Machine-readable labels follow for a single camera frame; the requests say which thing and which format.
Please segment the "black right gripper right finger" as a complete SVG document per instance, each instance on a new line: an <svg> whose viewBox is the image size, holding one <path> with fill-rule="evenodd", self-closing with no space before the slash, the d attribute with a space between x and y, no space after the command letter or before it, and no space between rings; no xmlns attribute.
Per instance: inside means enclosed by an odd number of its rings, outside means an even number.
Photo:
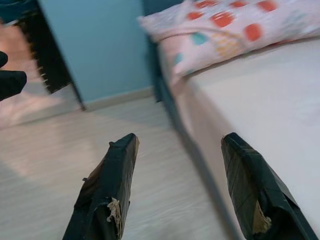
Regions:
<svg viewBox="0 0 320 240"><path fill-rule="evenodd" d="M221 140L228 192L246 240L319 240L288 187L232 132Z"/></svg>

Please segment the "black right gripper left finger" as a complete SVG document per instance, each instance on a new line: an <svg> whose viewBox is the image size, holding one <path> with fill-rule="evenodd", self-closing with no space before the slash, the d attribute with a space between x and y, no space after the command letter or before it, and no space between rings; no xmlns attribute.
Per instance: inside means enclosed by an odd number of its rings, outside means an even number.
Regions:
<svg viewBox="0 0 320 240"><path fill-rule="evenodd" d="M62 240L122 240L139 144L134 133L109 142L104 158L83 179Z"/></svg>

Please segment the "mattress with cream sheet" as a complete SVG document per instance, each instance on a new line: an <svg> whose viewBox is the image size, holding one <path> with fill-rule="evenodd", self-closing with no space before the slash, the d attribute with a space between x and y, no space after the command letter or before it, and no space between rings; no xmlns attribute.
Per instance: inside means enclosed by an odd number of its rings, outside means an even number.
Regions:
<svg viewBox="0 0 320 240"><path fill-rule="evenodd" d="M263 156L320 240L320 37L266 47L169 86L240 239L221 151L230 133Z"/></svg>

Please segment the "pink patterned pillow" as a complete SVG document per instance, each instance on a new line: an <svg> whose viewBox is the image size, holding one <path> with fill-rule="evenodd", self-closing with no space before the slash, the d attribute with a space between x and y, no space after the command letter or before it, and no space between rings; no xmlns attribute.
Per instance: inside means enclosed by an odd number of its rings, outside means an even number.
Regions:
<svg viewBox="0 0 320 240"><path fill-rule="evenodd" d="M320 0L184 0L138 21L182 77L269 45L320 36Z"/></svg>

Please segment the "teal padded headboard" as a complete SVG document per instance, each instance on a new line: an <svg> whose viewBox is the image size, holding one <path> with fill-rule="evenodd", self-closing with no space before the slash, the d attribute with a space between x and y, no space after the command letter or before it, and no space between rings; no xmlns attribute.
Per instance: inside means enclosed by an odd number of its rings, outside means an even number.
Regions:
<svg viewBox="0 0 320 240"><path fill-rule="evenodd" d="M145 16L161 12L174 5L181 4L184 0L142 0Z"/></svg>

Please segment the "dark teal bed frame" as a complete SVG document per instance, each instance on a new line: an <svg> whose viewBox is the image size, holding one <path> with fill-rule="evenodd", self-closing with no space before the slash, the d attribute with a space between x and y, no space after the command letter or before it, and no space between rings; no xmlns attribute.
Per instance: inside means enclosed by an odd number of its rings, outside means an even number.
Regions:
<svg viewBox="0 0 320 240"><path fill-rule="evenodd" d="M191 158L193 165L197 169L197 172L215 205L215 208L218 210L219 215L222 218L222 223L228 237L231 240L241 240L240 235L236 230L236 226L234 225L232 218L227 211L227 206L225 205L224 200L219 193L218 186L205 162L205 159L182 123L178 109L176 108L175 100L170 93L169 87L167 86L164 75L161 71L157 46L149 37L147 38L147 48L148 50L146 58L150 67L156 101L163 103L164 109L167 112L167 115L177 133L179 140Z"/></svg>

